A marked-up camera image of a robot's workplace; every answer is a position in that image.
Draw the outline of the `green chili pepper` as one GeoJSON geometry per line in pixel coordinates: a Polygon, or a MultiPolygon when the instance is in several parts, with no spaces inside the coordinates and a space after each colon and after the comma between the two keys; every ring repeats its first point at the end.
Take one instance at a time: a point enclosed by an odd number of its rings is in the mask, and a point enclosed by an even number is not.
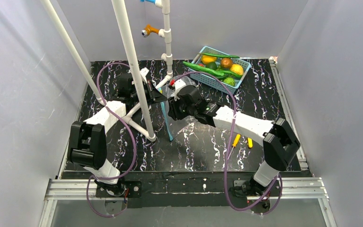
{"type": "Polygon", "coordinates": [[[238,73],[235,73],[233,71],[230,71],[230,70],[221,70],[222,73],[230,76],[230,77],[233,77],[235,79],[240,79],[242,77],[242,75],[238,74],[238,73]]]}

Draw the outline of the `orange fruit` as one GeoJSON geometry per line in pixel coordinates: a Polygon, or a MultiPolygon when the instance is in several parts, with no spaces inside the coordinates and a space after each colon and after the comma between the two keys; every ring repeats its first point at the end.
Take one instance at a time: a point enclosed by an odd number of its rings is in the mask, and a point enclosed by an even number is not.
{"type": "Polygon", "coordinates": [[[216,62],[217,60],[217,57],[213,57],[213,56],[208,56],[208,55],[202,55],[201,56],[201,62],[204,64],[204,65],[207,65],[211,62],[216,62]]]}

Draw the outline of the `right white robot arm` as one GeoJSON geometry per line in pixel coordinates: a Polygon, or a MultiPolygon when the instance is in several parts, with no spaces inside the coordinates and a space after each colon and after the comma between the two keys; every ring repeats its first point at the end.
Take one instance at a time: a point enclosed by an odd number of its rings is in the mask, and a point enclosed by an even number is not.
{"type": "Polygon", "coordinates": [[[251,138],[263,147],[264,161],[251,183],[267,187],[280,172],[286,171],[301,144],[286,119],[262,120],[206,100],[194,85],[171,83],[174,94],[168,99],[168,115],[173,120],[194,117],[201,124],[229,129],[251,138]]]}

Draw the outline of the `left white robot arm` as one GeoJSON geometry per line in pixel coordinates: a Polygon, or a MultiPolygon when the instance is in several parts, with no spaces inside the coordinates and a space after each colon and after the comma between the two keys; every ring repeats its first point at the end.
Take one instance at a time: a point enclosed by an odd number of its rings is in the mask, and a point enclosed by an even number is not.
{"type": "Polygon", "coordinates": [[[97,181],[108,185],[117,184],[121,172],[107,159],[106,133],[138,102],[130,73],[120,75],[117,83],[112,101],[87,120],[73,122],[67,153],[69,162],[82,166],[97,181]]]}

